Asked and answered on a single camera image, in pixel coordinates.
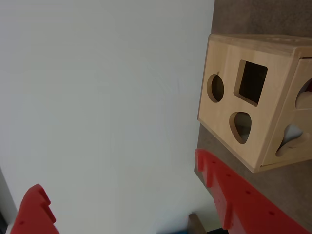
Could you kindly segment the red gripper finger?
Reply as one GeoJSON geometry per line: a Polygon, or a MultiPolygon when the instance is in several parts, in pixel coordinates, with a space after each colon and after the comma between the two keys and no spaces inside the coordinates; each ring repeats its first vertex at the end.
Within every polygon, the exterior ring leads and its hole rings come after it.
{"type": "Polygon", "coordinates": [[[56,218],[44,188],[36,184],[28,189],[20,204],[11,229],[12,234],[59,234],[54,226],[56,218]]]}
{"type": "Polygon", "coordinates": [[[222,224],[231,234],[307,234],[308,231],[269,201],[219,158],[195,150],[195,164],[211,193],[222,224]]]}

